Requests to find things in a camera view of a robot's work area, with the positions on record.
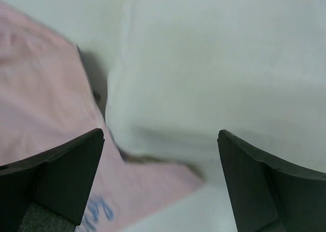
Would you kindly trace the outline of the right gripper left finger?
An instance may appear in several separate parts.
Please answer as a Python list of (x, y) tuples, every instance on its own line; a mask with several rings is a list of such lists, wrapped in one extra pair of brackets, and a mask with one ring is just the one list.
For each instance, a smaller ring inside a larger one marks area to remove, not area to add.
[(1, 231), (18, 231), (27, 219), (47, 231), (55, 219), (81, 224), (104, 146), (102, 129), (1, 166)]

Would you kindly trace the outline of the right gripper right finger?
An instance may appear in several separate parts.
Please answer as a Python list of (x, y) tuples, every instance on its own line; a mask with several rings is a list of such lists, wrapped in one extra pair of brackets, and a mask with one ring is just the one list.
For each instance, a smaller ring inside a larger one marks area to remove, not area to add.
[(218, 147), (238, 231), (325, 231), (325, 173), (227, 130), (219, 132)]

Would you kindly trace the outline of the pink blue printed pillowcase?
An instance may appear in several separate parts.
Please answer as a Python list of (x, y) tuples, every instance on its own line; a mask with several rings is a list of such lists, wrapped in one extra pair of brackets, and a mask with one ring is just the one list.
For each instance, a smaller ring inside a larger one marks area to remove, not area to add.
[(122, 160), (95, 102), (77, 47), (1, 3), (1, 164), (94, 128), (104, 147), (77, 231), (119, 231), (202, 187), (185, 165)]

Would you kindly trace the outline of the white pillow yellow edge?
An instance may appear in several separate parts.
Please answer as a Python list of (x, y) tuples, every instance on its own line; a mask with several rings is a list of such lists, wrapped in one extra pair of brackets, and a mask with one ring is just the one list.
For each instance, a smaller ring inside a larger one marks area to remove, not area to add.
[(228, 130), (325, 172), (325, 0), (126, 0), (106, 120), (135, 156), (217, 159)]

